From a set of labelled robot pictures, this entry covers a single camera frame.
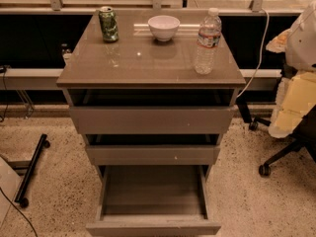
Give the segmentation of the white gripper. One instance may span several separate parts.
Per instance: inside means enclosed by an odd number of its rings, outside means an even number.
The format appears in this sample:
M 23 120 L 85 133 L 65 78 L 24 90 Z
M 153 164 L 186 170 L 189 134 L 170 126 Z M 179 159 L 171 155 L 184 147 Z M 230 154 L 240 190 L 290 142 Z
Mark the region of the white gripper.
M 269 134 L 275 138 L 292 134 L 315 105 L 315 73 L 304 72 L 291 79 L 282 78 L 276 92 L 276 106 L 271 116 Z

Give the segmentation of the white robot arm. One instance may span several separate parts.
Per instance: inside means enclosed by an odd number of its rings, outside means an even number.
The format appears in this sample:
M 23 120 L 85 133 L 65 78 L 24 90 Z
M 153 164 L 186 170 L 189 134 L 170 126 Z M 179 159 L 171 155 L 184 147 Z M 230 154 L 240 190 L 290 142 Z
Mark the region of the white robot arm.
M 284 43 L 286 64 L 296 71 L 290 79 L 283 76 L 276 91 L 276 106 L 269 134 L 284 138 L 292 134 L 303 117 L 316 106 L 316 1 L 312 1 L 289 30 L 268 44 Z

